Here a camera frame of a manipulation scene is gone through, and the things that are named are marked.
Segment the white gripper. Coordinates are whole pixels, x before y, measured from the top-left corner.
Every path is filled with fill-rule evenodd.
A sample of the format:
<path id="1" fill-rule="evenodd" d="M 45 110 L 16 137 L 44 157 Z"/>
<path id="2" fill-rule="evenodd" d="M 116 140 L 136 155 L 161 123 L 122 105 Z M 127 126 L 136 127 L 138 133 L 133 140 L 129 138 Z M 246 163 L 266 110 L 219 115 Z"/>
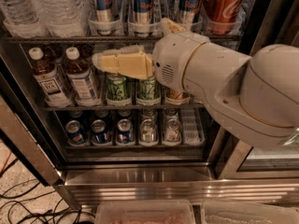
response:
<path id="1" fill-rule="evenodd" d="M 164 37 L 155 43 L 152 56 L 143 45 L 133 45 L 94 53 L 93 65 L 102 72 L 136 79 L 152 77 L 154 65 L 160 84 L 174 91 L 185 91 L 183 76 L 187 64 L 196 50 L 210 39 L 185 31 L 168 18 L 162 18 L 161 26 Z"/>

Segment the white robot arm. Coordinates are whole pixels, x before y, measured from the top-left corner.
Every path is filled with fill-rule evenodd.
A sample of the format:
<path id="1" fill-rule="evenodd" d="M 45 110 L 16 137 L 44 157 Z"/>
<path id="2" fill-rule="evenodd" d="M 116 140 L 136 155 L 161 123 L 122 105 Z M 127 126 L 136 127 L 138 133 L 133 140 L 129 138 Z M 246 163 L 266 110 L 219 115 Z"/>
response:
<path id="1" fill-rule="evenodd" d="M 299 128 L 299 48 L 275 44 L 254 56 L 162 21 L 164 37 L 151 55 L 139 46 L 93 55 L 104 72 L 157 81 L 187 92 L 226 131 L 253 147 L 286 144 Z"/>

